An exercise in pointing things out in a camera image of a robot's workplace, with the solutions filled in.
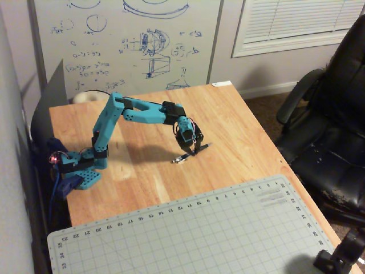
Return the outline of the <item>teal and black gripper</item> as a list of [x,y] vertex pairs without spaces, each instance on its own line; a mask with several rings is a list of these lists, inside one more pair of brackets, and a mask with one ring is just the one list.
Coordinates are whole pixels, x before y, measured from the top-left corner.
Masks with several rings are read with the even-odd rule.
[[177,132],[175,133],[176,140],[180,148],[186,153],[191,154],[191,146],[194,144],[194,155],[201,150],[201,143],[204,136],[197,125],[191,118],[181,116],[177,119]]

